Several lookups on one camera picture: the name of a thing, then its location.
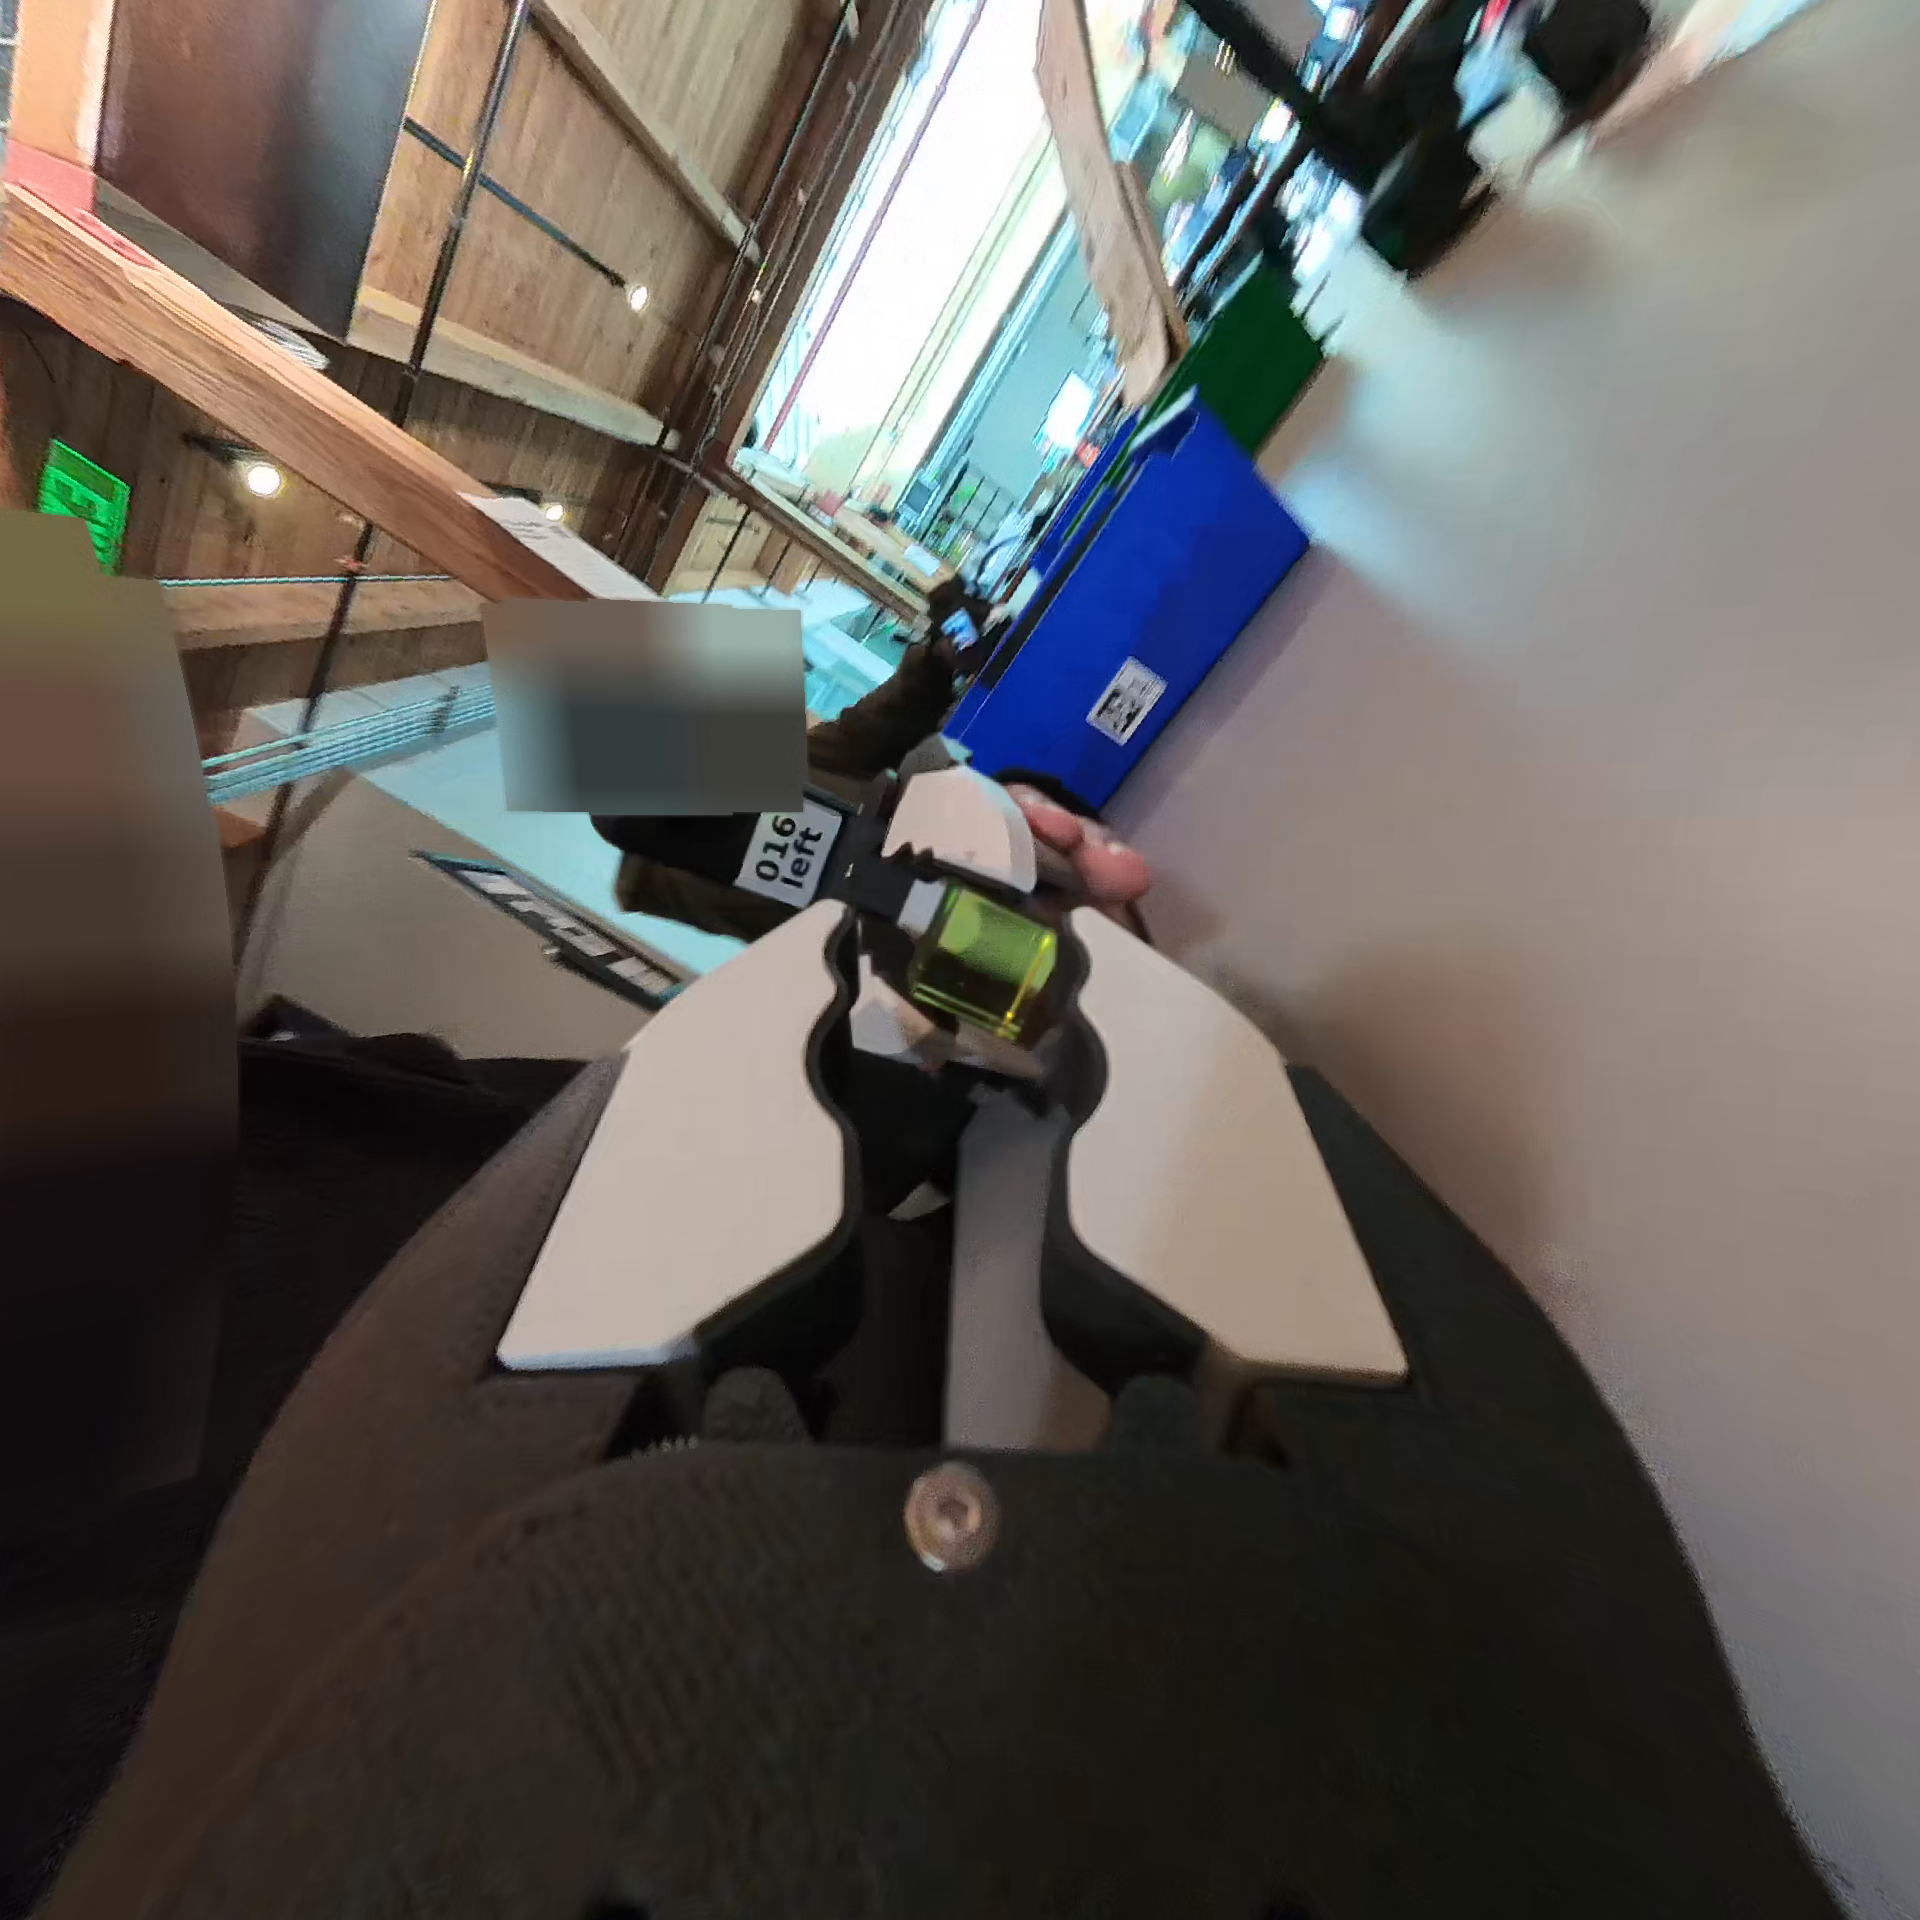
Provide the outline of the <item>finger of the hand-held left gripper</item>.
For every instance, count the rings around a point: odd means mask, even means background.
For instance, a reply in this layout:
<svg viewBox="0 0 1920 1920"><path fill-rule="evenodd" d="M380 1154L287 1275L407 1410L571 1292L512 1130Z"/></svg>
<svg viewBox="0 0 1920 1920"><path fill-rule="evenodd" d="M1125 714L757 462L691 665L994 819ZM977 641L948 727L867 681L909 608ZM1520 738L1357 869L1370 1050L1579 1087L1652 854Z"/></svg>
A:
<svg viewBox="0 0 1920 1920"><path fill-rule="evenodd" d="M1012 900L1040 892L1040 840L1024 804L971 767L906 779L878 858L909 879L948 876Z"/></svg>
<svg viewBox="0 0 1920 1920"><path fill-rule="evenodd" d="M847 1012L847 1043L857 1052L937 1073L954 1065L954 1029L933 1024L897 988L875 972L873 961L857 966L857 999Z"/></svg>

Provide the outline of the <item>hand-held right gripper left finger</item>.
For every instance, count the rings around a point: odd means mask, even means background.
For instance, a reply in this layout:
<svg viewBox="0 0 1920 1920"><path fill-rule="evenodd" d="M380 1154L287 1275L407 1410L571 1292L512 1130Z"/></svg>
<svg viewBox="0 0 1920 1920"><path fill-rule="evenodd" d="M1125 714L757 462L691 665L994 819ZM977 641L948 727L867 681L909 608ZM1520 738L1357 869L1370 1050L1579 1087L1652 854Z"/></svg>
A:
<svg viewBox="0 0 1920 1920"><path fill-rule="evenodd" d="M611 1102L497 1340L506 1371L679 1360L847 1221L847 1128L817 1087L845 1012L845 907L812 907L677 997Z"/></svg>

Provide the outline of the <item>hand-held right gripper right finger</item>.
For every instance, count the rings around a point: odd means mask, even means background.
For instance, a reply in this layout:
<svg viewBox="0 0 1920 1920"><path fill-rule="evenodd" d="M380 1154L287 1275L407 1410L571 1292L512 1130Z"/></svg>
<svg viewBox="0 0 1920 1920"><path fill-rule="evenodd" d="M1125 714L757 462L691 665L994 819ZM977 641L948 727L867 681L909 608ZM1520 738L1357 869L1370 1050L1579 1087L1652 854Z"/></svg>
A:
<svg viewBox="0 0 1920 1920"><path fill-rule="evenodd" d="M1402 1340L1284 1052L1225 997L1098 911L1064 1071L1050 1332L1098 1383L1178 1371L1392 1387Z"/></svg>

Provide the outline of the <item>green transparent cube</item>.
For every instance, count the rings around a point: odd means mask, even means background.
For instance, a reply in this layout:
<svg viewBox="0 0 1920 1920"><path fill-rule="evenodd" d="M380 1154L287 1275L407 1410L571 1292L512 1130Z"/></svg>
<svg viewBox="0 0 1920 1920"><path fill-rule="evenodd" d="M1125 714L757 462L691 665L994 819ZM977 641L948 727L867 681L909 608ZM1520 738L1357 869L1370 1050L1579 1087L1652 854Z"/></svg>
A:
<svg viewBox="0 0 1920 1920"><path fill-rule="evenodd" d="M948 884L914 942L906 999L930 1020L1028 1047L1045 1025L1058 961L1058 926Z"/></svg>

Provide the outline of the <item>person's left hand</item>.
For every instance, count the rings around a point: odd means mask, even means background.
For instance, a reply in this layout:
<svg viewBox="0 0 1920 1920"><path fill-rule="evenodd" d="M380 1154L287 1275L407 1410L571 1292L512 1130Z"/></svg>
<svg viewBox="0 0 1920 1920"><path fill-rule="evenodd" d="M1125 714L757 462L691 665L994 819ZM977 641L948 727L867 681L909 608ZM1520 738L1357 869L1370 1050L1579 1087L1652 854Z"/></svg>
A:
<svg viewBox="0 0 1920 1920"><path fill-rule="evenodd" d="M1005 789L1040 843L1042 879L1141 935L1150 892L1147 858L1050 779L1005 779Z"/></svg>

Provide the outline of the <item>blue storage bin with label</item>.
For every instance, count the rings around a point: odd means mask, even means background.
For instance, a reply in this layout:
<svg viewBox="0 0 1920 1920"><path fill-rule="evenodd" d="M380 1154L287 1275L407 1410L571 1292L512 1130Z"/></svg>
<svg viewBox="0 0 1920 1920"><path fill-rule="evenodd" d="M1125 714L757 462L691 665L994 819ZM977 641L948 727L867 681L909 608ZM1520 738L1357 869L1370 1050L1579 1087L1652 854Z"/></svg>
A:
<svg viewBox="0 0 1920 1920"><path fill-rule="evenodd" d="M1187 393L1088 495L944 736L987 779L1042 774L1110 810L1307 554L1255 458Z"/></svg>

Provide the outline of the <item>person's dark knit sweater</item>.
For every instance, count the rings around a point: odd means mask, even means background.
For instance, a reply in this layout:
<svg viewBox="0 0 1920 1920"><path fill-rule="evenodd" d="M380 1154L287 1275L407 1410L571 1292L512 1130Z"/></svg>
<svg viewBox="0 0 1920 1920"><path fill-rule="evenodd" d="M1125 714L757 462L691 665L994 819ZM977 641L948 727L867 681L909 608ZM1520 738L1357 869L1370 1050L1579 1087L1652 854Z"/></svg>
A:
<svg viewBox="0 0 1920 1920"><path fill-rule="evenodd" d="M236 1471L323 1340L585 1063L472 1063L428 1033L357 1038L271 997L236 1047L236 1185L207 1461Z"/></svg>

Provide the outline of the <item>green storage bin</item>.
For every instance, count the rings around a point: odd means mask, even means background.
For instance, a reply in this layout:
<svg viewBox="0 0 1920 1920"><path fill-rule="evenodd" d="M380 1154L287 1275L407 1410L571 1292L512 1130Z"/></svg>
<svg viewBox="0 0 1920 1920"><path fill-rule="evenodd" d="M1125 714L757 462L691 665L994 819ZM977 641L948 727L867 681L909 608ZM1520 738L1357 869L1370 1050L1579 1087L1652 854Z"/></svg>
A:
<svg viewBox="0 0 1920 1920"><path fill-rule="evenodd" d="M1327 348L1294 311L1294 279L1255 262L1194 336L1183 374L1203 410L1255 458L1323 366Z"/></svg>

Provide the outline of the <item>printed cardboard sign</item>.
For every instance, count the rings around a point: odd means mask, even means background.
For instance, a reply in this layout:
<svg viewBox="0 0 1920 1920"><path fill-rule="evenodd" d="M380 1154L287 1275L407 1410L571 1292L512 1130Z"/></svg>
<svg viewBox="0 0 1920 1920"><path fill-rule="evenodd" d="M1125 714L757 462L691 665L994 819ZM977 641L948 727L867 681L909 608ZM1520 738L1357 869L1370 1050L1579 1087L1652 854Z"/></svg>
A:
<svg viewBox="0 0 1920 1920"><path fill-rule="evenodd" d="M1145 410L1178 370L1191 332L1141 177L1113 151L1085 6L1040 8L1034 80L1088 286L1110 314L1121 393Z"/></svg>

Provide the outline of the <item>green exit sign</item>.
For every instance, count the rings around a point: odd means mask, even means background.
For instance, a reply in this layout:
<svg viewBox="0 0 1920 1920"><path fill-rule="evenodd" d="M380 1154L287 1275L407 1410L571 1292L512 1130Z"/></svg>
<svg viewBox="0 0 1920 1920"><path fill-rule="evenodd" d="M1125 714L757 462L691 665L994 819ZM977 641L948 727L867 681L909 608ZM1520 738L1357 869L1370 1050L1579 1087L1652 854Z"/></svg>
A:
<svg viewBox="0 0 1920 1920"><path fill-rule="evenodd" d="M120 574L134 519L134 486L126 480L56 435L41 467L37 511L82 520L100 573Z"/></svg>

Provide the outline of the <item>black pole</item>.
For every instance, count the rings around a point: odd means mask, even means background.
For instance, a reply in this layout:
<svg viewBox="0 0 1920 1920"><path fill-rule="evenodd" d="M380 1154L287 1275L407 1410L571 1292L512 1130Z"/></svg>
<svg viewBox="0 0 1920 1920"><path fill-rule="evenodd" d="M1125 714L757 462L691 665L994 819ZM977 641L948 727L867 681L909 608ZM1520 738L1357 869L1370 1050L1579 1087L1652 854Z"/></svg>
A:
<svg viewBox="0 0 1920 1920"><path fill-rule="evenodd" d="M1373 195L1392 156L1380 146L1380 133L1357 116L1351 104L1313 92L1299 80L1299 61L1266 37L1266 28L1244 6L1187 6L1259 81L1272 96L1279 96L1299 137L1309 151L1317 151L1338 178Z"/></svg>

